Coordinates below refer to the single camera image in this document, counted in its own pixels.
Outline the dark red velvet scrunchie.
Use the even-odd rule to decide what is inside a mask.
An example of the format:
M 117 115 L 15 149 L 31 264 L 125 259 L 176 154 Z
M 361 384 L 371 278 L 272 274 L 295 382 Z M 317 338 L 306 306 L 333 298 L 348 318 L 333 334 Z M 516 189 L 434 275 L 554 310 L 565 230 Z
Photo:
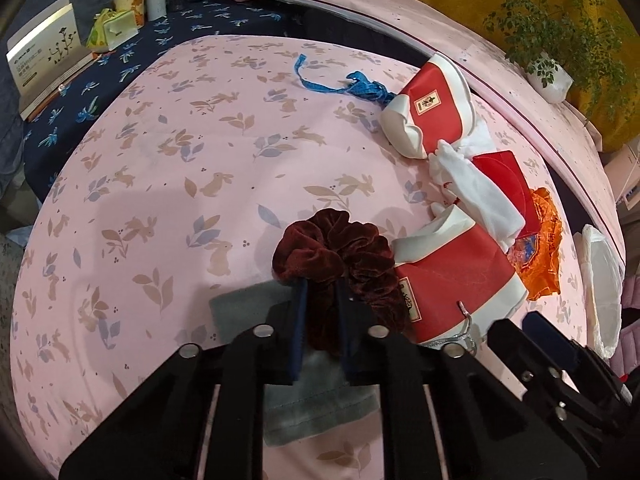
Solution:
M 342 282 L 378 324 L 395 333 L 409 325 L 390 243 L 377 226 L 352 221 L 347 211 L 324 208 L 290 224 L 273 254 L 272 270 L 285 284 L 300 278 Z

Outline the white lined trash bin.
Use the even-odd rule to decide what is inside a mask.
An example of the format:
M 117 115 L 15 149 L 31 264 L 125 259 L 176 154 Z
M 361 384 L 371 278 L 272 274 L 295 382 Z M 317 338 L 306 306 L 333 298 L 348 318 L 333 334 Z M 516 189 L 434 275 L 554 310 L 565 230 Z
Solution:
M 574 235 L 574 245 L 582 274 L 588 347 L 609 360 L 620 341 L 624 268 L 606 237 L 590 224 Z

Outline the small orange snack wrapper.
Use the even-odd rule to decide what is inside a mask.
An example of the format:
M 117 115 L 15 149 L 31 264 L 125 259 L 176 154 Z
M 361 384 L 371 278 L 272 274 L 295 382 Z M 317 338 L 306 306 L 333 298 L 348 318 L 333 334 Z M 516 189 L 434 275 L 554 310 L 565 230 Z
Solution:
M 540 223 L 539 231 L 518 238 L 508 259 L 525 285 L 528 301 L 558 294 L 560 287 L 560 246 L 563 222 L 546 188 L 532 190 Z

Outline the grey felt cloth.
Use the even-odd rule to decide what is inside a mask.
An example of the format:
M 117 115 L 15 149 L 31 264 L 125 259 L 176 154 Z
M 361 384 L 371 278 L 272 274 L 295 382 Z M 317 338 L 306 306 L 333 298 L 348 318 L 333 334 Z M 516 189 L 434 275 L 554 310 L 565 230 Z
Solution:
M 268 323 L 291 299 L 292 289 L 275 281 L 227 292 L 209 301 L 218 340 L 228 344 L 249 328 Z M 351 387 L 341 365 L 326 352 L 307 349 L 299 380 L 265 390 L 264 441 L 282 446 L 356 422 L 378 409 L 372 387 Z

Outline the white cloth gloves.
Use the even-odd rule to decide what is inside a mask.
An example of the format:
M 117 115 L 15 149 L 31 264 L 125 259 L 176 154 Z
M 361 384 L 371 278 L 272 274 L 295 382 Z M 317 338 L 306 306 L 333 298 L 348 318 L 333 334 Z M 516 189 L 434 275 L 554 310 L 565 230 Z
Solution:
M 453 144 L 437 142 L 434 153 L 428 155 L 428 171 L 442 189 L 442 196 L 450 203 L 456 202 L 507 252 L 525 220 L 498 185 L 472 163 L 473 156 L 496 151 L 488 125 L 483 118 L 477 118 L 468 136 Z

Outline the pale pink bench cover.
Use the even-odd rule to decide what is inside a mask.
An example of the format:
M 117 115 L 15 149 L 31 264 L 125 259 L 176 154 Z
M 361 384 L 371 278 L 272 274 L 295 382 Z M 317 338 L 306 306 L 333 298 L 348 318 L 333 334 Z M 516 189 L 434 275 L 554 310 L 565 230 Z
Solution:
M 391 36 L 425 55 L 442 53 L 470 88 L 525 136 L 563 179 L 620 261 L 626 248 L 596 129 L 570 104 L 548 103 L 496 46 L 418 0 L 279 0 L 311 6 Z

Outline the potted green plant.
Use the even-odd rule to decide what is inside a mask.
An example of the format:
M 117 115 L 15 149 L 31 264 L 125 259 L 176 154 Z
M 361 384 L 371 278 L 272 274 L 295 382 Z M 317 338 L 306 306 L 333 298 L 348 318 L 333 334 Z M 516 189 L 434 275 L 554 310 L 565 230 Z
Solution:
M 502 0 L 484 27 L 500 32 L 506 58 L 545 89 L 567 73 L 570 88 L 586 97 L 586 117 L 638 112 L 639 71 L 625 52 L 636 33 L 610 0 Z

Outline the white botanical display card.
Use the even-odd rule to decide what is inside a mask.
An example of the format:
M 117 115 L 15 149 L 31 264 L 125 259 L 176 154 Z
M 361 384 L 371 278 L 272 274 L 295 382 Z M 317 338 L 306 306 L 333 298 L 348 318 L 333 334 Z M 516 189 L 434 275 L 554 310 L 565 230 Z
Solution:
M 96 59 L 80 40 L 70 0 L 51 3 L 21 27 L 6 46 L 6 62 L 20 94 L 18 111 L 23 120 Z

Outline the navy floral cloth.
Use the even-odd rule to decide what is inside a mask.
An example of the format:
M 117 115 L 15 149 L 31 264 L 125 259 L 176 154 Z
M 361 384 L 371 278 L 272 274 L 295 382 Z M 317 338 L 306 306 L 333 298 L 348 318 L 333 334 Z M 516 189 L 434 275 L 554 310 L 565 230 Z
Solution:
M 194 0 L 146 23 L 137 36 L 104 53 L 24 127 L 26 182 L 43 202 L 72 151 L 128 84 L 170 48 L 206 35 L 283 36 L 285 12 L 257 0 Z

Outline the green yellow small box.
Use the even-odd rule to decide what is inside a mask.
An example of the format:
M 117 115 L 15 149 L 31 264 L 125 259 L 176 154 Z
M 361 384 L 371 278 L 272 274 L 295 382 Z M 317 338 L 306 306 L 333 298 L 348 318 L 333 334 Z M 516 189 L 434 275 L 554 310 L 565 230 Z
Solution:
M 103 9 L 100 14 L 96 14 L 86 47 L 96 53 L 114 51 L 137 34 L 138 26 L 133 10 Z

